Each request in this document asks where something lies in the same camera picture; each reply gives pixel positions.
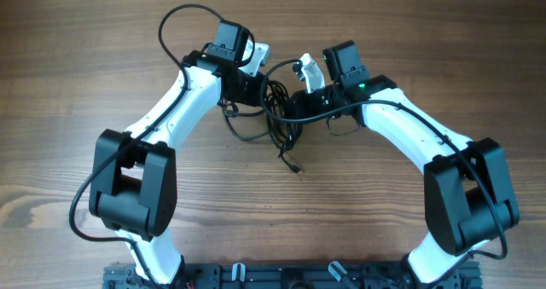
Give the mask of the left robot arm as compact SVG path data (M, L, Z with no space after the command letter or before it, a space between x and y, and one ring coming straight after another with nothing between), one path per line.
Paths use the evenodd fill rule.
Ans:
M258 105L259 69L269 56L269 45L256 42L246 27L222 20L213 42L178 62L175 83L144 117L97 139L84 183L89 211L114 231L114 241L128 246L140 287L184 287L183 255L169 229L177 206L176 152L221 101Z

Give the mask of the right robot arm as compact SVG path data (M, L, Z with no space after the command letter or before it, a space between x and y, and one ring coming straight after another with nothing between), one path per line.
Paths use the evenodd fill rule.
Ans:
M287 116L353 117L357 124L385 137L422 173L428 233L399 265L371 263L361 277L366 287L479 288L481 247L499 240L508 253L506 230L520 220L519 207L501 146L443 126L413 104L384 75L372 77L356 44L349 40L325 49L323 73L310 55L293 64L305 90L288 103Z

